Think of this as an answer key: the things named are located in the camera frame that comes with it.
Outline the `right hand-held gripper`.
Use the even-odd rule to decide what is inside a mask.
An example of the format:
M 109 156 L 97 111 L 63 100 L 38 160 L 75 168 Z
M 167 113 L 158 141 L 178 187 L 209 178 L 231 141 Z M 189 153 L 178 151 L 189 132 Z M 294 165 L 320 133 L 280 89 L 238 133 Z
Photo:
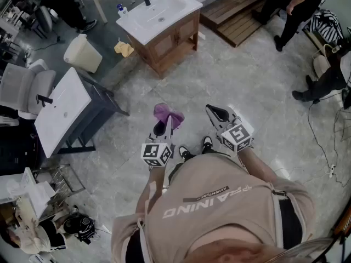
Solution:
M 207 104 L 205 110 L 212 125 L 220 129 L 216 134 L 223 146 L 235 154 L 250 146 L 254 128 L 248 121 L 238 116 L 232 108 Z

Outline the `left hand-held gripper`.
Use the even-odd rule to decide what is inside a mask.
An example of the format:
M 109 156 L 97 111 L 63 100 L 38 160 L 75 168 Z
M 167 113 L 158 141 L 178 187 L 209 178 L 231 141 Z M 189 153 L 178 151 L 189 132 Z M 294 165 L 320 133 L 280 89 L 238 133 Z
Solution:
M 158 121 L 142 144 L 140 157 L 149 167 L 165 167 L 173 158 L 175 145 L 172 144 L 172 124 L 171 115 L 165 124 Z

